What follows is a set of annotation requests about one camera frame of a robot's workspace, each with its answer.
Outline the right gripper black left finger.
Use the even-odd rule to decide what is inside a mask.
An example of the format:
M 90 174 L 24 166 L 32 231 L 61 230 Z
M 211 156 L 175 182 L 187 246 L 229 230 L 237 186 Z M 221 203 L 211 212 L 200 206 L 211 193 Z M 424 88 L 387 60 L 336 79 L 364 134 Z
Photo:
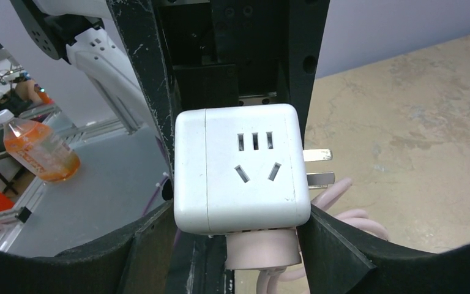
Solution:
M 164 293 L 176 225 L 173 204 L 55 257 L 0 251 L 0 293 Z

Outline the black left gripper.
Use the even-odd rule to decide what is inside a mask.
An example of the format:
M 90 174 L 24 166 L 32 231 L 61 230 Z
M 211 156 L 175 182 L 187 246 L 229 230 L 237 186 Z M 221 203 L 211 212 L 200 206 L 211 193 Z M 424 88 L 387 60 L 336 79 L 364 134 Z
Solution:
M 305 139 L 329 0 L 106 3 L 171 176 L 181 108 L 290 103 Z

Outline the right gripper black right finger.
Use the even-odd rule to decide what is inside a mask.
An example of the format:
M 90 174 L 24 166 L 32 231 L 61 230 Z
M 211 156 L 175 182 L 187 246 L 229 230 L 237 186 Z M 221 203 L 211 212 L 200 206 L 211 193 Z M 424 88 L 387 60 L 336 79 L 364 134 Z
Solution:
M 315 206 L 297 231 L 311 293 L 470 293 L 470 243 L 440 254 L 418 251 Z

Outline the pink round socket with cord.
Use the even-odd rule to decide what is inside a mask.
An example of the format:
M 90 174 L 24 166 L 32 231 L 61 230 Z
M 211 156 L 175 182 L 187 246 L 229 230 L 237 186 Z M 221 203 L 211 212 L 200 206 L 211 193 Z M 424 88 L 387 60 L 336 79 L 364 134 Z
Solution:
M 331 208 L 352 186 L 351 178 L 343 178 L 318 194 L 311 203 L 322 211 Z M 336 219 L 388 241 L 385 226 L 369 219 L 363 209 L 350 209 L 339 213 Z M 258 270 L 256 293 L 277 293 L 279 282 L 289 282 L 306 277 L 305 267 L 286 270 L 301 263 L 296 228 L 257 230 L 226 236 L 228 270 Z

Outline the white cube power socket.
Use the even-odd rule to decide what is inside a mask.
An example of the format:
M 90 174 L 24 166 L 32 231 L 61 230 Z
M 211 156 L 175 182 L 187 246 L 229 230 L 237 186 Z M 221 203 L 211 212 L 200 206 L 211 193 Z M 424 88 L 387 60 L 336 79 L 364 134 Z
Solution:
M 174 220 L 198 235 L 297 227 L 310 218 L 304 147 L 290 104 L 180 113 Z

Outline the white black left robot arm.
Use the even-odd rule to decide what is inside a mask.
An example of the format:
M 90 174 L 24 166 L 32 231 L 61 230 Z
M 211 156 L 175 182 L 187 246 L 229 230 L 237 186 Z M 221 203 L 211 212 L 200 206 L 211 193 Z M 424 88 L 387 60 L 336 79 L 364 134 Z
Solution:
M 186 110 L 289 103 L 306 127 L 328 1 L 12 1 L 50 58 L 83 72 L 169 168 Z

